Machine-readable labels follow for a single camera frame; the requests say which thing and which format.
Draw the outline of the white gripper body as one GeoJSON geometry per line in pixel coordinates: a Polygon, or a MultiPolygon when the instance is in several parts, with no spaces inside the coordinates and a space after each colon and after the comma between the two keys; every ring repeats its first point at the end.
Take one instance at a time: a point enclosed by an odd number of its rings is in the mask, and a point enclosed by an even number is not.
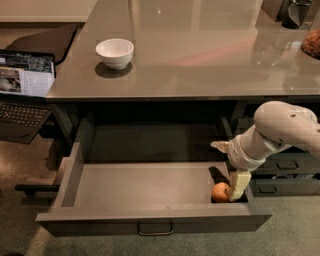
{"type": "Polygon", "coordinates": [[[229,141],[227,146],[227,156],[232,167],[241,171],[254,171],[261,166],[265,159],[254,159],[249,156],[242,148],[240,135],[229,141]]]}

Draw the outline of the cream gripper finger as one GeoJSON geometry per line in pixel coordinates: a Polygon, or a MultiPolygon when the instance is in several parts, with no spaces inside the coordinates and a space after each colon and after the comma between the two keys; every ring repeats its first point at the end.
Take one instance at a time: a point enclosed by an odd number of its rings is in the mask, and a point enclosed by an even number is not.
{"type": "Polygon", "coordinates": [[[230,173],[229,200],[234,202],[240,199],[251,180],[250,171],[233,171],[230,173]]]}
{"type": "Polygon", "coordinates": [[[227,154],[228,153],[228,141],[213,141],[210,143],[212,148],[219,150],[220,152],[227,154]]]}

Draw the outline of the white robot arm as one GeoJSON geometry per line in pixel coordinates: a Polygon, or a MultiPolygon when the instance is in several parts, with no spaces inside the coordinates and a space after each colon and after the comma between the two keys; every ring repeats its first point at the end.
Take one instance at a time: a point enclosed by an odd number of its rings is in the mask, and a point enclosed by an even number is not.
{"type": "Polygon", "coordinates": [[[228,200],[238,200],[251,180],[251,172],[266,159],[290,147],[320,158],[320,124],[307,108],[282,101],[260,105],[253,125],[229,141],[213,141],[211,147],[228,157],[231,165],[228,200]]]}

